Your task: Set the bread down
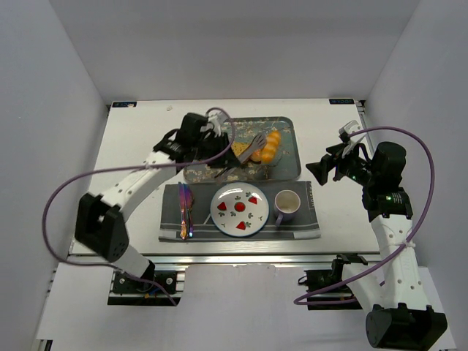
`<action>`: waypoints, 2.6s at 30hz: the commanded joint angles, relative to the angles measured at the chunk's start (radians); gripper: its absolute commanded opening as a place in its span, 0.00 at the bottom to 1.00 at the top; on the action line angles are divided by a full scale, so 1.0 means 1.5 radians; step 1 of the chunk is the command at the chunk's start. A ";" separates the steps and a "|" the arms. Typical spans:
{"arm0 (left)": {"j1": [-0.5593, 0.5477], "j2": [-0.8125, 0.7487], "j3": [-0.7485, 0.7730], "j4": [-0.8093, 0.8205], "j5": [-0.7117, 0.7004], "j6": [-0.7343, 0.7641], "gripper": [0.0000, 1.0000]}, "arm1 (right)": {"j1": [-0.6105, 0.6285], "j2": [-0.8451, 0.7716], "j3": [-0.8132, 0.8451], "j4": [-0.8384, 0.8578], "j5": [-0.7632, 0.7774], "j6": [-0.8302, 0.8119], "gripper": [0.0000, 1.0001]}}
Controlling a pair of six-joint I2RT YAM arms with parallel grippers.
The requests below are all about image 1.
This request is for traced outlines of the striped yellow croissant roll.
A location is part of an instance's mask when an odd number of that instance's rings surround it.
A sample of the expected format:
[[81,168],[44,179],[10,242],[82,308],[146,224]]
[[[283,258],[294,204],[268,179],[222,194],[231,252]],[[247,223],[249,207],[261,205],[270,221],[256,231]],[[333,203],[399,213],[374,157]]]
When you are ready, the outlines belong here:
[[281,142],[281,132],[272,131],[266,138],[266,144],[260,153],[260,159],[263,164],[270,164],[276,156],[279,144]]

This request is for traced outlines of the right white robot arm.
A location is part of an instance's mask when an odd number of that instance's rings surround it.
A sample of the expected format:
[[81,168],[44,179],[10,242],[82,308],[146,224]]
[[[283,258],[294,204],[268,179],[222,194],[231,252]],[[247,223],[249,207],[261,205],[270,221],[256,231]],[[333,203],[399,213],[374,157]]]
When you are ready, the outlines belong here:
[[412,206],[400,186],[407,152],[382,142],[373,157],[359,143],[354,149],[341,143],[328,147],[319,162],[306,168],[324,185],[348,177],[363,188],[363,207],[377,238],[383,282],[363,273],[364,259],[340,254],[333,261],[331,281],[343,281],[366,315],[366,336],[373,348],[430,350],[448,328],[446,316],[429,302],[418,270],[412,234]]

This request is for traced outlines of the silver metal tongs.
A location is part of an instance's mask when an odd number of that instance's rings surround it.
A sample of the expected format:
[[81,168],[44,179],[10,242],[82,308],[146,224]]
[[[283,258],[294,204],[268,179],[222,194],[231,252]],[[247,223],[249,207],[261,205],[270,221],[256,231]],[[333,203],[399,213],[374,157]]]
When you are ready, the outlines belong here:
[[266,134],[264,132],[258,133],[249,144],[249,146],[238,156],[239,165],[226,167],[219,174],[214,177],[217,184],[221,184],[226,177],[229,176],[236,168],[243,165],[249,157],[257,150],[262,149],[267,143]]

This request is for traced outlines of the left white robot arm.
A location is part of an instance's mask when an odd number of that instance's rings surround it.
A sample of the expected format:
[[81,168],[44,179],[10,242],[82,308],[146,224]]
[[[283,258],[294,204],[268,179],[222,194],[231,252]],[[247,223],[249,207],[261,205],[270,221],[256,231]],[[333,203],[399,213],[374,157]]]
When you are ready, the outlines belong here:
[[235,134],[222,131],[233,120],[221,108],[205,115],[187,113],[179,128],[167,132],[141,166],[111,188],[81,197],[75,240],[101,257],[106,266],[131,276],[137,284],[154,280],[154,264],[129,243],[126,223],[135,209],[164,182],[185,167],[237,165],[231,149]]

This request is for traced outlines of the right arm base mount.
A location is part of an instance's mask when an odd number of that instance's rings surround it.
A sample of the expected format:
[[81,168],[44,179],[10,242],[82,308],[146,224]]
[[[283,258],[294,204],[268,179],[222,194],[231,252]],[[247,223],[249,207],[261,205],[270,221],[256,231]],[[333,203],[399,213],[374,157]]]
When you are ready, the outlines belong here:
[[[306,294],[315,290],[323,290],[340,283],[343,270],[347,265],[358,264],[364,268],[368,266],[366,259],[358,254],[338,254],[328,269],[305,270],[298,284],[306,288]],[[347,285],[328,289],[316,295],[300,299],[298,305],[306,306],[309,311],[318,310],[360,310],[362,309],[352,290]]]

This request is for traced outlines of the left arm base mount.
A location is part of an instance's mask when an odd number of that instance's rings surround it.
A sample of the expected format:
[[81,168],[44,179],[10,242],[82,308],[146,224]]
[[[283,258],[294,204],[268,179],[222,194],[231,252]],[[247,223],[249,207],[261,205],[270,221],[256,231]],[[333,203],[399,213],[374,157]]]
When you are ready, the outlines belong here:
[[[184,291],[185,270],[175,266],[158,266],[154,273],[154,281],[163,287],[175,305],[178,305]],[[137,282],[120,271],[113,273],[107,304],[110,306],[175,306],[160,287]]]

